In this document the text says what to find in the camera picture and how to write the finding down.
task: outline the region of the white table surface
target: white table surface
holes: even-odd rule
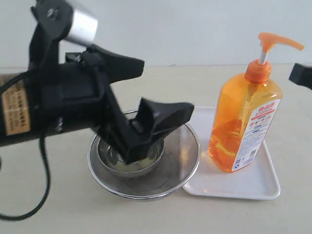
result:
[[[143,77],[113,85],[124,111],[141,97],[215,106],[221,85],[246,66],[146,68]],[[266,142],[281,185],[272,201],[197,197],[182,189],[152,202],[113,195],[92,178],[90,130],[47,139],[52,189],[43,208],[22,222],[0,221],[1,234],[211,233],[308,234],[312,229],[312,91],[288,81],[292,65],[273,65],[284,92]],[[38,142],[0,148],[0,213],[37,205],[45,177]]]

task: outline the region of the warning label sticker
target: warning label sticker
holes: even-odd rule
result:
[[[0,86],[18,74],[0,75]],[[7,135],[30,131],[27,95],[23,81],[12,85],[1,96],[3,118]]]

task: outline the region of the white plastic tray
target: white plastic tray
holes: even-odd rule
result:
[[[200,196],[272,200],[279,196],[280,186],[265,141],[253,163],[234,172],[221,171],[208,155],[215,107],[196,107],[189,124],[200,139],[202,155],[199,167],[183,189]]]

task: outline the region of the orange pump nozzle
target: orange pump nozzle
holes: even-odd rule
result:
[[[256,59],[251,62],[245,73],[245,78],[255,84],[265,83],[269,80],[271,65],[267,62],[267,56],[269,50],[271,50],[275,44],[289,45],[298,50],[302,50],[304,48],[303,45],[294,40],[281,37],[273,33],[260,33],[258,38],[261,40],[262,46],[260,59]]]
[[[297,50],[303,50],[304,46],[294,40],[291,40],[289,38],[281,37],[279,35],[273,34],[273,33],[260,33],[258,38],[261,41],[262,46],[262,52],[259,59],[259,64],[263,65],[265,64],[268,56],[269,50],[273,48],[275,44],[283,44],[288,45],[293,48],[296,48]]]

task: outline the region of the black power cable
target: black power cable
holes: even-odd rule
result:
[[[9,89],[12,85],[19,82],[20,80],[22,80],[26,76],[30,75],[32,72],[33,71],[27,71],[27,72],[21,73],[21,74],[17,75],[16,77],[12,78],[11,80],[7,81],[3,86],[0,87],[0,96],[7,89]],[[51,187],[51,172],[50,172],[49,161],[48,161],[48,157],[47,157],[47,153],[46,153],[46,149],[45,149],[45,134],[46,134],[46,129],[44,129],[41,132],[40,138],[39,138],[39,149],[40,149],[40,154],[41,154],[42,162],[44,165],[45,174],[46,174],[46,181],[47,181],[46,182],[46,184],[47,184],[46,189],[45,189],[44,195],[43,195],[40,203],[33,210],[31,210],[30,212],[28,212],[26,214],[22,214],[22,215],[0,214],[0,220],[5,220],[5,221],[25,220],[25,219],[33,216],[35,213],[37,213],[42,208],[45,201],[47,200],[49,192],[50,192],[50,187]]]

